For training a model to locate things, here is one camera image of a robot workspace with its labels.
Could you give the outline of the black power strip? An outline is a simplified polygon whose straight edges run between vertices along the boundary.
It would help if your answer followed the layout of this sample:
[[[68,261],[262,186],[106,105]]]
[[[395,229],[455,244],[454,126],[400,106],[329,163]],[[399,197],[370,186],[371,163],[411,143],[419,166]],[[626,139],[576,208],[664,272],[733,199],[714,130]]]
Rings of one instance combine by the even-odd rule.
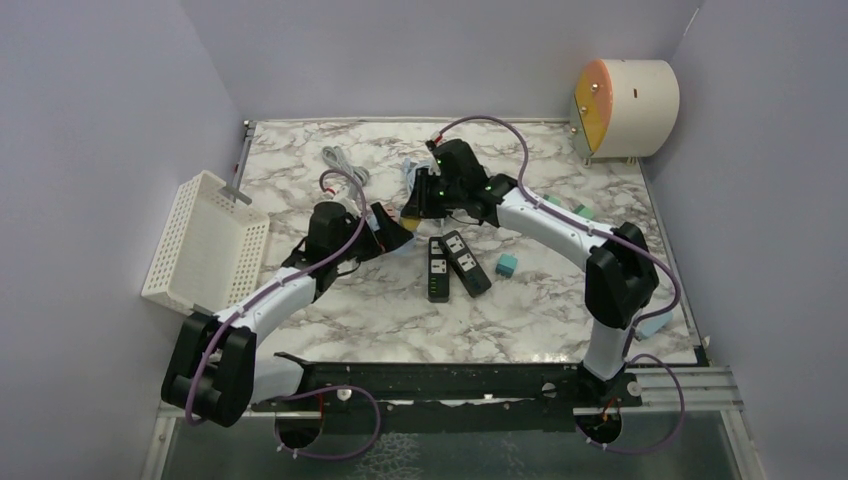
[[[450,299],[448,256],[440,240],[438,236],[428,239],[427,298],[431,303],[447,303]]]
[[[458,231],[448,232],[438,240],[438,243],[447,256],[448,264],[471,297],[479,297],[491,288],[491,280]]]

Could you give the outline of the teal cube plug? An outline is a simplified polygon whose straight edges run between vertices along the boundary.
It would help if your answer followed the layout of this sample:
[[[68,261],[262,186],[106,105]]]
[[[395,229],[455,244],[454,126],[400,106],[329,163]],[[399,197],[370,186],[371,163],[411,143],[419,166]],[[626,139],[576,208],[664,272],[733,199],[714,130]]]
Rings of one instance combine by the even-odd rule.
[[[495,273],[505,278],[511,278],[517,268],[518,259],[510,254],[501,254],[495,267]]]

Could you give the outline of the green cube plug pair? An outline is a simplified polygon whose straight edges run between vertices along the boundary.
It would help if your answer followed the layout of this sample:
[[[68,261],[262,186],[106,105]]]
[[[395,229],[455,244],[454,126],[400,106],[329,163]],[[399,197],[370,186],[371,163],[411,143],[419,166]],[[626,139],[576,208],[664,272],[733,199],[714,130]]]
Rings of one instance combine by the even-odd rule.
[[[594,219],[594,212],[589,207],[587,207],[583,204],[579,204],[577,207],[575,207],[573,209],[573,212],[575,214],[579,215],[580,217],[585,218],[587,220],[593,220]]]

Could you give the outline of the round light blue power socket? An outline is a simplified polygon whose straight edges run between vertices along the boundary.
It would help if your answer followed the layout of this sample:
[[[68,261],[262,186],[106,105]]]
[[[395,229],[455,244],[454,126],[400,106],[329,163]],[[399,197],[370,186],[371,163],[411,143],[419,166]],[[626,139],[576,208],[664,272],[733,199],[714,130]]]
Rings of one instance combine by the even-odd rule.
[[[411,255],[414,252],[416,246],[416,237],[413,236],[410,240],[406,241],[399,247],[395,248],[389,255],[397,256],[397,257],[406,257]]]

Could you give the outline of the yellow cube plug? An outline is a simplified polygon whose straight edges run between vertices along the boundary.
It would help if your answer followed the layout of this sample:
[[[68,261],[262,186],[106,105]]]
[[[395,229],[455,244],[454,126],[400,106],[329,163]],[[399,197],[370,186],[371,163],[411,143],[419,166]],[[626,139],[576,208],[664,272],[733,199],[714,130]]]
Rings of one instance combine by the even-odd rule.
[[[400,224],[401,224],[401,225],[402,225],[402,226],[403,226],[406,230],[408,230],[408,231],[410,231],[410,232],[415,233],[415,232],[418,230],[418,228],[419,228],[419,226],[420,226],[420,224],[421,224],[421,219],[420,219],[420,218],[408,218],[408,217],[402,217],[402,218],[400,219]]]

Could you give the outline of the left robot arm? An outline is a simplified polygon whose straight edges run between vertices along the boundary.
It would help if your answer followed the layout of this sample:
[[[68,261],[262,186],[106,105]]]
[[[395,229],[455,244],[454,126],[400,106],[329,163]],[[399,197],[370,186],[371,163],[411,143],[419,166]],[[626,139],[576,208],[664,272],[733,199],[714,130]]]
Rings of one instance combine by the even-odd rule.
[[[293,314],[318,300],[340,277],[340,264],[362,264],[396,251],[414,235],[380,203],[377,222],[341,203],[315,205],[306,236],[262,287],[212,314],[195,312],[183,322],[161,386],[164,403],[183,409],[196,424],[232,426],[247,407],[275,397],[290,410],[313,401],[314,384],[293,361],[258,365],[258,346]]]

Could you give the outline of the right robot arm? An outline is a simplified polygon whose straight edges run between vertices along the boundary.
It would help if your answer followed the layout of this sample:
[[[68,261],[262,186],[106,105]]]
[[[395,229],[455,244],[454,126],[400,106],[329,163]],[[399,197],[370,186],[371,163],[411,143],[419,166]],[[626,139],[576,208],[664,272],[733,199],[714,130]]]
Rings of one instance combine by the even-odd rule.
[[[522,187],[505,174],[490,176],[461,139],[426,144],[438,171],[418,172],[401,210],[404,218],[442,219],[462,210],[480,224],[504,228],[550,248],[585,274],[584,302],[593,317],[588,373],[577,380],[579,398],[600,407],[617,392],[635,318],[650,303],[659,278],[640,228],[586,220]]]

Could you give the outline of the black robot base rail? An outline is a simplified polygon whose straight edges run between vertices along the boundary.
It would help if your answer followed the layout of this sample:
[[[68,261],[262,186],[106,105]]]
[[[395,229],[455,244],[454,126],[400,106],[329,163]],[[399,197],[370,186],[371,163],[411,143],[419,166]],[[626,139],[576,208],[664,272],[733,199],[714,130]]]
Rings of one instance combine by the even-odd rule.
[[[639,407],[619,373],[602,382],[575,363],[306,362],[298,390],[262,394],[254,412],[320,424],[328,434],[575,431],[578,416]]]

